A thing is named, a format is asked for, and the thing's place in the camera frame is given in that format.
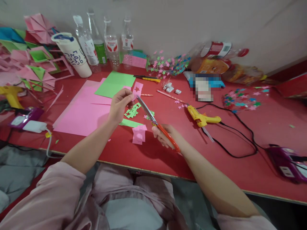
plastic water bottle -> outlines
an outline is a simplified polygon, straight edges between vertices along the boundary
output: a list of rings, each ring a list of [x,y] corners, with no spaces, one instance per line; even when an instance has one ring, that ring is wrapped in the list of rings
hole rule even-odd
[[[130,69],[132,65],[133,35],[130,22],[130,17],[126,15],[122,30],[122,53],[125,69]]]
[[[74,21],[77,24],[76,34],[84,55],[90,65],[90,69],[93,73],[101,72],[101,65],[97,57],[94,42],[88,29],[83,27],[83,21],[81,16],[74,15]]]
[[[94,42],[95,50],[97,52],[99,63],[106,65],[107,58],[104,39],[96,26],[95,14],[92,8],[88,9],[87,15],[89,16],[90,32]]]
[[[104,17],[105,22],[105,43],[109,52],[109,60],[112,66],[112,69],[117,71],[119,69],[119,52],[118,52],[118,43],[115,30],[111,25],[111,20],[108,16]]]

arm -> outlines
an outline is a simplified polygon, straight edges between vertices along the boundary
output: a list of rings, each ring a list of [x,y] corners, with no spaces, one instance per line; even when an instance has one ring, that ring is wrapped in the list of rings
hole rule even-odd
[[[133,107],[132,99],[132,92],[126,88],[114,95],[107,122],[76,144],[61,161],[86,174],[96,163],[110,136],[122,121],[125,107]]]
[[[207,161],[172,126],[163,126],[179,144],[181,154],[197,183],[218,213],[232,217],[260,215],[253,203],[235,183]],[[173,148],[170,141],[157,127],[153,127],[152,130],[154,137],[157,137],[163,146]]]

hand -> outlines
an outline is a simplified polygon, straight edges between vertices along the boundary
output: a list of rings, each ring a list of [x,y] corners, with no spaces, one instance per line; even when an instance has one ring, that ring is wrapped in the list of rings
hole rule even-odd
[[[122,122],[122,117],[125,113],[126,106],[128,105],[129,109],[132,109],[134,98],[131,90],[122,89],[112,98],[111,109],[109,113],[109,120],[116,122],[117,124]]]
[[[190,146],[190,144],[181,136],[181,134],[171,125],[161,124],[163,128],[170,134],[170,136],[176,141],[178,147],[180,148],[181,153]],[[157,138],[162,146],[168,148],[171,147],[174,149],[173,144],[170,140],[159,130],[158,127],[152,127],[153,136]]]

orange scissors handle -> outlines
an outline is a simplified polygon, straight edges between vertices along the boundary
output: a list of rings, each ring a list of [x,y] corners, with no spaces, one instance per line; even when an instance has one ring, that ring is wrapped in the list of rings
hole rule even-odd
[[[169,139],[169,141],[173,144],[177,153],[180,153],[180,148],[177,145],[176,141],[169,135],[169,133],[162,127],[162,125],[158,124],[157,127],[161,130],[161,132]]]

charger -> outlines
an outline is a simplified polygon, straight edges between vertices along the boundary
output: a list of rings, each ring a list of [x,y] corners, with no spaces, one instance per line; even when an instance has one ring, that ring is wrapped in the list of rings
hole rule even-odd
[[[47,157],[49,157],[49,158],[62,158],[62,157],[52,157],[52,156],[49,155],[49,148],[50,148],[50,145],[51,145],[52,135],[51,135],[50,130],[47,129],[47,124],[45,122],[31,120],[22,129],[26,130],[26,131],[30,131],[30,132],[35,132],[35,133],[41,133],[42,131],[46,130],[50,134],[49,144],[48,144],[48,148],[46,150]]]

